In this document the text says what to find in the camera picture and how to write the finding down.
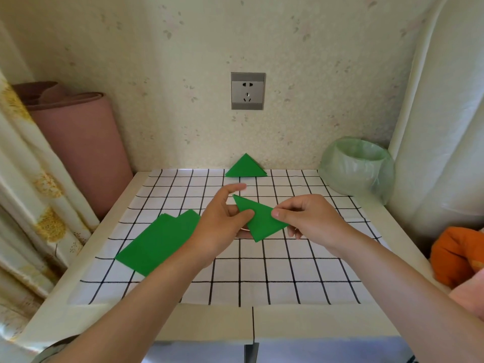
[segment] left hand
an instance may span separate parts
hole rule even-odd
[[[227,205],[228,195],[244,190],[245,183],[222,187],[210,201],[187,243],[199,248],[207,262],[220,255],[234,238],[252,238],[249,231],[242,230],[253,217],[253,210],[239,213],[237,205]]]

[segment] electrical outlet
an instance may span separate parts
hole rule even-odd
[[[264,72],[232,72],[232,109],[263,109]]]

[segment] hand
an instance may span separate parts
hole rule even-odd
[[[304,235],[335,256],[342,241],[357,232],[321,195],[292,197],[277,205],[271,214],[289,224],[287,232],[290,237],[300,239]]]
[[[210,201],[200,218],[197,228],[190,237],[190,244],[198,247],[207,262],[220,255],[234,238],[252,238],[249,231],[242,230],[254,217],[253,210],[239,213],[236,205],[227,205],[228,195],[243,190],[245,183],[234,183],[222,187]]]

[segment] forearm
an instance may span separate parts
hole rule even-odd
[[[52,363],[141,361],[205,260],[187,242]]]
[[[423,363],[484,361],[484,324],[401,258],[363,234],[342,258]]]

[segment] rolled mat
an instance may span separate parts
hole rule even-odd
[[[53,81],[13,88],[94,213],[103,219],[133,178],[107,97],[69,95]]]

